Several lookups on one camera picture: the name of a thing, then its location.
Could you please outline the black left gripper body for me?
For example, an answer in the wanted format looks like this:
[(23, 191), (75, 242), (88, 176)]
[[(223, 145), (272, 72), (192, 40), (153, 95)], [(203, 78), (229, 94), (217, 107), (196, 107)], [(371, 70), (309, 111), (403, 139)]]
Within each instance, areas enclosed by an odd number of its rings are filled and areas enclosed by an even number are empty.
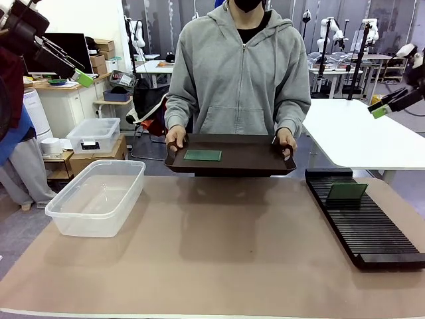
[(43, 35), (49, 22), (32, 9), (8, 9), (2, 20), (2, 47), (30, 58), (44, 67), (57, 67), (58, 57), (49, 50)]

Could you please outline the person's right hand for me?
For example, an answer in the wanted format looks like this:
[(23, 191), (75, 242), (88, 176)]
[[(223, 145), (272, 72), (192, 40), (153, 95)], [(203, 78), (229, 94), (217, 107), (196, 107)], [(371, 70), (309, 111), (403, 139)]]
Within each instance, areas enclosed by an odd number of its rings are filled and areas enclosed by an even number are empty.
[(183, 148), (183, 144), (186, 138), (186, 130), (183, 126), (176, 125), (169, 129), (165, 141), (171, 150), (177, 151)]

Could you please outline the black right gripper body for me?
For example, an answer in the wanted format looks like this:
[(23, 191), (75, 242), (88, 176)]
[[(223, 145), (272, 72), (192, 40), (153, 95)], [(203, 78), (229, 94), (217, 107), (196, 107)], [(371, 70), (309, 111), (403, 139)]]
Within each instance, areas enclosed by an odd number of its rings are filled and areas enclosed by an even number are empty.
[(420, 92), (424, 91), (424, 56), (422, 53), (415, 53), (408, 59), (404, 82)]

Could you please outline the person's left hand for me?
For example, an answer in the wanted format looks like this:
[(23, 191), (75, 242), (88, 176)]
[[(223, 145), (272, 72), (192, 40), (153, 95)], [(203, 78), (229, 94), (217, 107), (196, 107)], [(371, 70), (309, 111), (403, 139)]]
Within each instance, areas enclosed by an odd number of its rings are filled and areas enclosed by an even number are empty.
[(292, 132), (288, 128), (280, 128), (277, 131), (277, 137), (279, 139), (279, 143), (282, 147), (282, 154), (285, 158), (291, 156), (291, 151), (286, 148), (287, 145), (292, 147), (293, 152), (295, 152), (298, 148), (295, 138), (292, 135)]

